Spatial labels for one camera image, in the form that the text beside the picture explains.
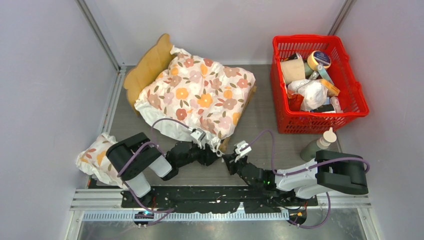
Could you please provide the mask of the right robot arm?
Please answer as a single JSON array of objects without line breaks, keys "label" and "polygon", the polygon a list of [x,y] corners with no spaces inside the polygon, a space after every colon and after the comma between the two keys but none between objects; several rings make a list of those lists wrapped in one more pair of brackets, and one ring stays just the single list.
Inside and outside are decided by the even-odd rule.
[{"label": "right robot arm", "polygon": [[302,165],[288,169],[263,169],[248,162],[247,156],[225,154],[230,175],[237,174],[249,188],[268,197],[285,197],[299,205],[321,193],[336,191],[346,195],[368,194],[366,174],[370,163],[361,156],[319,150]]}]

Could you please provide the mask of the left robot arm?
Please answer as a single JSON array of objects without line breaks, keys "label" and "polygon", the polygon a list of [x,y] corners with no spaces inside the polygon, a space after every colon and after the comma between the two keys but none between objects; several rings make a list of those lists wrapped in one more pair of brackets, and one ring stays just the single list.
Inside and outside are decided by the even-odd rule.
[{"label": "left robot arm", "polygon": [[151,169],[163,181],[168,181],[181,167],[193,162],[210,166],[219,159],[218,153],[208,144],[199,146],[192,141],[179,141],[171,150],[162,153],[143,132],[113,144],[106,151],[106,157],[141,207],[148,207],[154,199],[145,169]]}]

